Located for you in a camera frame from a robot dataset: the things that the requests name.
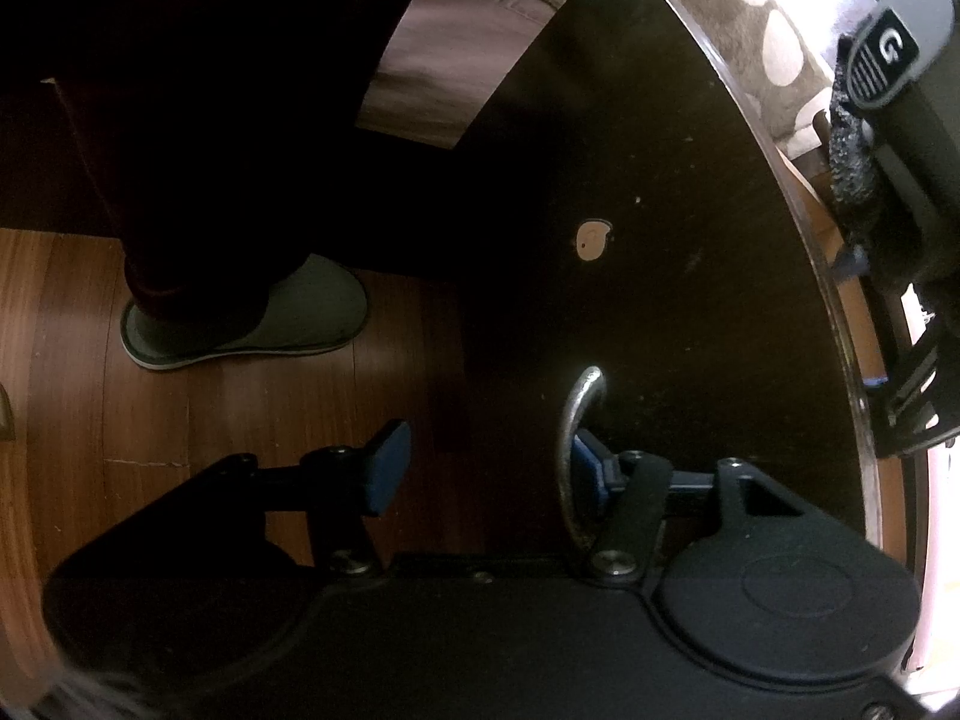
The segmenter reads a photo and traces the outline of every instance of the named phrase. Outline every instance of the hole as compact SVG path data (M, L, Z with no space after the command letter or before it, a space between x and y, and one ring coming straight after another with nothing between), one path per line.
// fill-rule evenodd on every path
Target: hole
M752 479L740 480L740 497L749 517L799 517L800 512Z

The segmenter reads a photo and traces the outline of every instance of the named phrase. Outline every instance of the beige sticker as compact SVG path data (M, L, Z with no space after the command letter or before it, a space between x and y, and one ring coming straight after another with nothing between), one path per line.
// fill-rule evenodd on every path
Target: beige sticker
M608 221L592 218L577 229L577 256L585 262L597 259L607 248L607 236L613 230Z

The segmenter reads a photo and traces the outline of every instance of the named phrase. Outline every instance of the person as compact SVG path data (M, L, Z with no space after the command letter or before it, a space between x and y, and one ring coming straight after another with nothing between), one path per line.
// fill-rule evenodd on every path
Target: person
M367 298L312 254L368 166L361 100L410 0L0 0L0 84L45 77L123 242L128 354L319 353Z

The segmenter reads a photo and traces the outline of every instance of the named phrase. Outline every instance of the dark pants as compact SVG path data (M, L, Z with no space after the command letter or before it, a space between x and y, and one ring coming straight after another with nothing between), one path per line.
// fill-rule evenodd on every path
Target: dark pants
M343 253L379 169L352 124L409 1L18 0L0 73L58 81L141 308L258 314L318 242Z

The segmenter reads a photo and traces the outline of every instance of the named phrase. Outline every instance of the black device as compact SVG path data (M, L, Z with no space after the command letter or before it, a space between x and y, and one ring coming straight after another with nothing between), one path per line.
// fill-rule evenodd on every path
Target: black device
M577 405L560 455L583 552L383 570L362 518L409 463L394 422L286 469L213 464L56 570L51 633L208 720L925 714L888 676L920 608L900 565L744 461L614 455ZM266 511L307 512L316 567L267 541Z

